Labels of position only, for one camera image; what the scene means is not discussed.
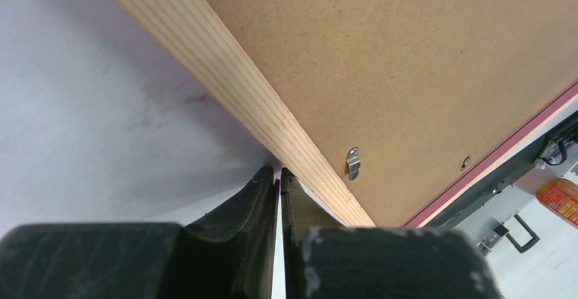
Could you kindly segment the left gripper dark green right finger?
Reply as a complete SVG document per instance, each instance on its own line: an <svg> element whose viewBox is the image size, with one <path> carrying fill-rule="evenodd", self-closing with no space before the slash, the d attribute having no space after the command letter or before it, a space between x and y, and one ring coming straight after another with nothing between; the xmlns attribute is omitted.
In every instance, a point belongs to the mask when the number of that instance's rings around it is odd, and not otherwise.
<svg viewBox="0 0 578 299"><path fill-rule="evenodd" d="M461 232L346 227L280 176L288 298L499 298L485 257Z"/></svg>

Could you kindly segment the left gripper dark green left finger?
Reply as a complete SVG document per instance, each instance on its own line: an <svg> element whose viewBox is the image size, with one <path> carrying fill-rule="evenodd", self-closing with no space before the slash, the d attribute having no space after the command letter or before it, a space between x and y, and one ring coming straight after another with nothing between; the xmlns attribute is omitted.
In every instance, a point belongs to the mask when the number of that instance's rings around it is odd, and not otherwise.
<svg viewBox="0 0 578 299"><path fill-rule="evenodd" d="M270 298L278 188L265 166L188 225L15 227L1 239L1 297Z"/></svg>

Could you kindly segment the light wooden picture frame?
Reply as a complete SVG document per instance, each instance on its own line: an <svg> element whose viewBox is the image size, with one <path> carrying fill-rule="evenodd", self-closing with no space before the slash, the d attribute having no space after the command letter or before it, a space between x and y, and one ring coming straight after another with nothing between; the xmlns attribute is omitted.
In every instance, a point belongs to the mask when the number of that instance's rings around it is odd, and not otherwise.
<svg viewBox="0 0 578 299"><path fill-rule="evenodd" d="M377 225L347 186L360 174L359 148L347 150L337 173L207 0L116 1L344 223ZM548 104L565 104L562 93L576 86L577 79ZM547 105L524 124L541 122ZM515 141L525 136L521 128L510 135ZM403 224L424 224L443 205L442 193L489 153L464 159L459 176Z"/></svg>

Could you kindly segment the brown frame backing board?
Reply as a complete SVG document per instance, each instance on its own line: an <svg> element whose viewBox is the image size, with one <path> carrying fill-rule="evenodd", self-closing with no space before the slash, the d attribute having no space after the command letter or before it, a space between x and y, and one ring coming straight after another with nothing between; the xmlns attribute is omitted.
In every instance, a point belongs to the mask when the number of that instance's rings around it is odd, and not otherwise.
<svg viewBox="0 0 578 299"><path fill-rule="evenodd" d="M577 79L577 0L207 1L377 225Z"/></svg>

